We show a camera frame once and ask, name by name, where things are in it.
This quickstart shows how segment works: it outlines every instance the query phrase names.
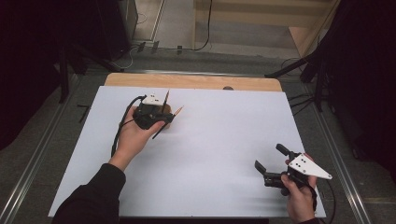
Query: white board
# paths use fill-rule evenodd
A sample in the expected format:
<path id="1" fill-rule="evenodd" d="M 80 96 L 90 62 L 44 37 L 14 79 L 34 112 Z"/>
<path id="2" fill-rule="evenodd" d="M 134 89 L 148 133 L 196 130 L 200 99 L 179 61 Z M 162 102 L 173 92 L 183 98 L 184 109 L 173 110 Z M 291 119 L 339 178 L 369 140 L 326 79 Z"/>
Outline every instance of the white board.
<path id="1" fill-rule="evenodd" d="M 110 159 L 126 106 L 140 95 L 168 89 L 101 87 L 67 166 L 49 216 Z M 125 171 L 122 217 L 287 217 L 287 198 L 264 186 L 255 169 L 286 171 L 280 143 L 304 152 L 284 92 L 172 89 L 171 128 L 137 155 Z M 317 217 L 325 217 L 318 197 Z"/>

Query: black sweatshirt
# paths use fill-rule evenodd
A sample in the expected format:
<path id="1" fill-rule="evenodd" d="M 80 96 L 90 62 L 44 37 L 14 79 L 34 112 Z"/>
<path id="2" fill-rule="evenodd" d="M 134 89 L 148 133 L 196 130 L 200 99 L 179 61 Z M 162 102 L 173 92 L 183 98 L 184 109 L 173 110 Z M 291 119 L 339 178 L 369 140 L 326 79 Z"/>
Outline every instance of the black sweatshirt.
<path id="1" fill-rule="evenodd" d="M 52 223 L 119 223 L 119 197 L 124 184 L 123 171 L 111 164 L 103 164 L 87 185 L 75 189 L 61 204 Z M 319 222 L 314 218 L 301 224 Z"/>

